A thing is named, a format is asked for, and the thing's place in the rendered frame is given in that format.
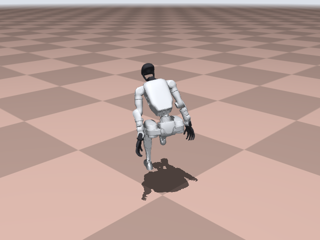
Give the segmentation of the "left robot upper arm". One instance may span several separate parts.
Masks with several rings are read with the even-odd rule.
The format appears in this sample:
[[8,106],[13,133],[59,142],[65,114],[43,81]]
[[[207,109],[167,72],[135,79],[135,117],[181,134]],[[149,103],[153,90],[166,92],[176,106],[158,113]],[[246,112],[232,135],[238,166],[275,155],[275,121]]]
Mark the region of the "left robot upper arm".
[[142,116],[143,114],[143,98],[142,95],[144,94],[144,86],[140,86],[136,88],[135,93],[134,93],[134,100],[135,100],[135,106],[136,110],[140,112],[140,115]]

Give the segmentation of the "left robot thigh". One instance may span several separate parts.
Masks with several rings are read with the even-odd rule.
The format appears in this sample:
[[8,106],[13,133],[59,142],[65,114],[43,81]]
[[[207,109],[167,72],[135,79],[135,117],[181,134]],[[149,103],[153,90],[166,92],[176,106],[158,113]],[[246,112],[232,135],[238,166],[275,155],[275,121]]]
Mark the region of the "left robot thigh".
[[158,135],[161,135],[161,130],[158,128],[158,125],[154,120],[145,120],[143,126],[145,128],[146,135],[149,138],[156,138]]

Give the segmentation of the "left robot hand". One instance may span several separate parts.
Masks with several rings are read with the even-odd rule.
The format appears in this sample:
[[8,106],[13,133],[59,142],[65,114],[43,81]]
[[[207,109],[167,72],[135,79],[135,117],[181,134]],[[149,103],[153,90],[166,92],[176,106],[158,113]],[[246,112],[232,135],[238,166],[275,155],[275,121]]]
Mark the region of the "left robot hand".
[[142,150],[142,147],[141,147],[141,144],[142,144],[142,141],[144,140],[143,138],[143,134],[142,133],[139,133],[138,134],[138,137],[137,137],[137,143],[136,143],[136,154],[139,156],[139,157],[142,157],[143,155],[141,155],[140,153],[140,150]]

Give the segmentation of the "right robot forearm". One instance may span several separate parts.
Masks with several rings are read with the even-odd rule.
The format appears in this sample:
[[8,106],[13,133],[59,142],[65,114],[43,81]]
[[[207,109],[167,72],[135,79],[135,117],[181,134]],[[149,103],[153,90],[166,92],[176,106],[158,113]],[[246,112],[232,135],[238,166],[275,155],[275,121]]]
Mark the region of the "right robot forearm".
[[[183,101],[183,100],[182,100]],[[184,101],[183,101],[184,103]],[[180,108],[180,113],[182,114],[183,120],[184,120],[184,125],[185,126],[189,126],[189,121],[191,121],[191,117],[187,111],[187,107],[184,103],[184,106],[182,108]]]

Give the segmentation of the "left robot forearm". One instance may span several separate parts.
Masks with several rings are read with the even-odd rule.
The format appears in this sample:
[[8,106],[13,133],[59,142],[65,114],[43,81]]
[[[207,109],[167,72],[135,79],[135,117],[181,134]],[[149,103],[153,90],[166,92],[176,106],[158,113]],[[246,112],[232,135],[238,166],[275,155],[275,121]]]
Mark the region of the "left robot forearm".
[[132,114],[136,122],[137,137],[139,133],[142,133],[142,139],[143,139],[145,137],[144,125],[143,125],[144,119],[141,117],[141,114],[137,109],[134,110]]

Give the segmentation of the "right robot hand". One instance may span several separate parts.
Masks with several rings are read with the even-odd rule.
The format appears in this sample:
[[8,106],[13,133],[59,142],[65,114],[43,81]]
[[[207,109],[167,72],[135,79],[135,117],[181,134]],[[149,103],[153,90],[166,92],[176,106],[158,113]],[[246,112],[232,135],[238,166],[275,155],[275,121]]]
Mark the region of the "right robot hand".
[[184,131],[183,134],[185,135],[185,133],[187,132],[187,138],[186,138],[186,140],[188,139],[188,137],[189,137],[188,140],[194,140],[194,138],[195,138],[195,133],[194,133],[194,130],[193,130],[193,128],[192,128],[191,121],[189,121],[188,125],[189,125],[189,126],[186,126],[186,125],[185,125],[185,131]]

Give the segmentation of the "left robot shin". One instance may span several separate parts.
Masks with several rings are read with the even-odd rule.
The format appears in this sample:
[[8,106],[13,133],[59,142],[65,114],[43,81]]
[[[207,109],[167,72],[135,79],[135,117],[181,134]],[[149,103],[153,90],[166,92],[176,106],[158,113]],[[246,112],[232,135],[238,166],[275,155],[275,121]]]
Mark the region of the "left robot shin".
[[149,138],[148,135],[146,134],[145,127],[144,127],[144,133],[145,133],[145,137],[143,138],[143,145],[146,153],[146,163],[148,163],[148,160],[151,163],[152,138]]

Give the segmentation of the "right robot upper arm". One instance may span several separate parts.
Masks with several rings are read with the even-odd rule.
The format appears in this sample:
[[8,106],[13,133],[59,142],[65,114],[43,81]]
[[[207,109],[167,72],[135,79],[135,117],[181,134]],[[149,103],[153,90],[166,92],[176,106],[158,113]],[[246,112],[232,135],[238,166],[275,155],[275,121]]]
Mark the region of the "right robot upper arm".
[[175,81],[173,80],[166,80],[167,84],[168,84],[168,87],[169,87],[169,90],[170,90],[170,93],[172,94],[173,98],[175,99],[175,106],[177,109],[181,108],[184,106],[184,102],[182,101],[181,99],[181,95],[178,91],[178,88],[176,86],[176,83]]

